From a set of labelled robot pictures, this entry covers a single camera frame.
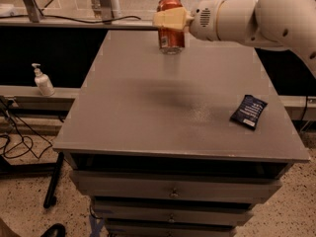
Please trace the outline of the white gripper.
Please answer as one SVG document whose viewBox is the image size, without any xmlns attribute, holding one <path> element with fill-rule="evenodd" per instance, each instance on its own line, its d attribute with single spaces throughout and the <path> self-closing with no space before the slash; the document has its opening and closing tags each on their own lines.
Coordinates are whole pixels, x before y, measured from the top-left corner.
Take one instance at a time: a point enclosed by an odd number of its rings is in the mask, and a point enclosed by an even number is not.
<svg viewBox="0 0 316 237">
<path fill-rule="evenodd" d="M 152 25 L 159 29 L 182 31 L 190 25 L 190 33 L 198 40 L 219 40 L 217 18 L 223 0 L 203 0 L 194 9 L 193 15 L 184 7 L 156 12 Z"/>
</svg>

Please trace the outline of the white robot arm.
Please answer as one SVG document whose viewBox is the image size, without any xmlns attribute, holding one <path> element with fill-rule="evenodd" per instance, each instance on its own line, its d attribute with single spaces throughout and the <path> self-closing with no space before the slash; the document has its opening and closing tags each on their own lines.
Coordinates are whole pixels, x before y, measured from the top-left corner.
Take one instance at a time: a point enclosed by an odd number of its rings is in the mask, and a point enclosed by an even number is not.
<svg viewBox="0 0 316 237">
<path fill-rule="evenodd" d="M 188 29 L 198 40 L 282 47 L 298 56 L 316 77 L 315 0 L 203 0 L 192 10 L 157 12 L 153 25 Z"/>
</svg>

